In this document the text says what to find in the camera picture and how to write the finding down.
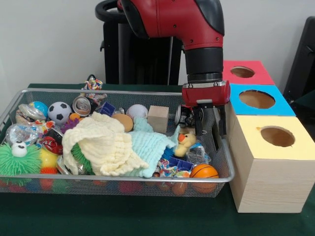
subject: wooden block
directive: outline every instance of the wooden block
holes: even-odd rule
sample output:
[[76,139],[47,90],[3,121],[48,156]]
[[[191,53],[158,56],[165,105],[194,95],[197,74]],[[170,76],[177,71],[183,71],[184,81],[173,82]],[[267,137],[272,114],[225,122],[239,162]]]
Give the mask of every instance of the wooden block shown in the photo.
[[274,85],[268,71],[260,61],[225,60],[223,62],[223,79],[232,84]]
[[148,113],[148,123],[152,126],[154,132],[165,134],[168,123],[168,107],[150,106]]
[[237,115],[230,150],[238,212],[301,212],[315,182],[315,143],[298,118]]

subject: light blue fleece cloth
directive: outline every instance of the light blue fleece cloth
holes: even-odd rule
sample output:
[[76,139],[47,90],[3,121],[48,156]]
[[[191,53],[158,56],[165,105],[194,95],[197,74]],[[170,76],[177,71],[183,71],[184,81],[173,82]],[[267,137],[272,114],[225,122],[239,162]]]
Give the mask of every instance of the light blue fleece cloth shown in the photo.
[[177,127],[173,136],[167,137],[164,134],[153,132],[152,127],[145,118],[135,118],[132,132],[129,132],[132,139],[132,150],[145,162],[149,164],[146,169],[135,169],[126,176],[152,177],[157,168],[165,148],[173,148],[178,145],[180,128]]

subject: yellow ball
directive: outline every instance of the yellow ball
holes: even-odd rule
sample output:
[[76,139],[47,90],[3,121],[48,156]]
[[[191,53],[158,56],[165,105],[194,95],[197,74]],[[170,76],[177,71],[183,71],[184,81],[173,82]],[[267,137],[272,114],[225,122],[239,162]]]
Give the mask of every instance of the yellow ball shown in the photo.
[[42,168],[56,168],[58,155],[47,151],[46,149],[40,150],[41,167]]

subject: red robot arm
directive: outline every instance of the red robot arm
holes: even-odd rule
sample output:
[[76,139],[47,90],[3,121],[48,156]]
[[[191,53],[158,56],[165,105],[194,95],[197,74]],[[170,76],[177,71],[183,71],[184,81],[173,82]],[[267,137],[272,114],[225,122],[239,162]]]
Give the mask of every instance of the red robot arm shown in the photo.
[[188,83],[183,86],[186,105],[222,107],[229,101],[229,84],[222,81],[224,21],[220,0],[121,0],[121,3],[138,37],[174,36],[183,42],[188,75]]

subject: white wall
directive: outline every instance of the white wall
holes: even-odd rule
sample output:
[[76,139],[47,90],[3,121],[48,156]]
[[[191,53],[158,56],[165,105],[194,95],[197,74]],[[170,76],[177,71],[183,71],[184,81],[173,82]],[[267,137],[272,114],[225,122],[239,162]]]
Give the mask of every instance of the white wall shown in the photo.
[[[29,83],[81,83],[94,73],[104,80],[101,0],[0,0],[1,99]],[[283,89],[305,20],[315,0],[221,0],[224,58],[263,61]],[[186,80],[182,60],[180,82]]]

